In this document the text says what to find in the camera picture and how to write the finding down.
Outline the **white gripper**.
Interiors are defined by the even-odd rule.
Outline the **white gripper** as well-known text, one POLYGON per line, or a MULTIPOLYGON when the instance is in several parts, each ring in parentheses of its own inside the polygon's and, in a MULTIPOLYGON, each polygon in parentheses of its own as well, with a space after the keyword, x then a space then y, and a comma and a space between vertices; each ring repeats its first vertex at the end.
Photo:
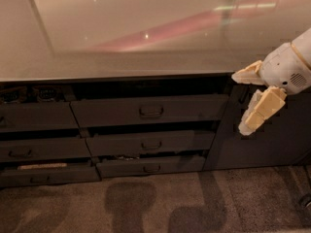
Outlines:
POLYGON ((263 85, 265 81, 269 85, 265 91, 257 89, 252 96, 239 132, 244 136, 253 134, 285 106, 287 93, 298 94, 310 87, 310 67, 311 43, 291 42, 274 50, 263 63, 258 60, 235 72, 231 78, 237 83, 263 85))

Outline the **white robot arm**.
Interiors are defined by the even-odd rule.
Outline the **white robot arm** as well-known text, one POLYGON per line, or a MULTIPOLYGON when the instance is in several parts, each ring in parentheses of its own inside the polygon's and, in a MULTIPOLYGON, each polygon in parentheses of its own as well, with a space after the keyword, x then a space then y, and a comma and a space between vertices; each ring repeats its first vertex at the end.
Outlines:
POLYGON ((231 77, 237 83, 266 86, 265 91, 256 90, 238 126, 248 136, 285 106, 288 95, 311 86, 311 29, 231 77))

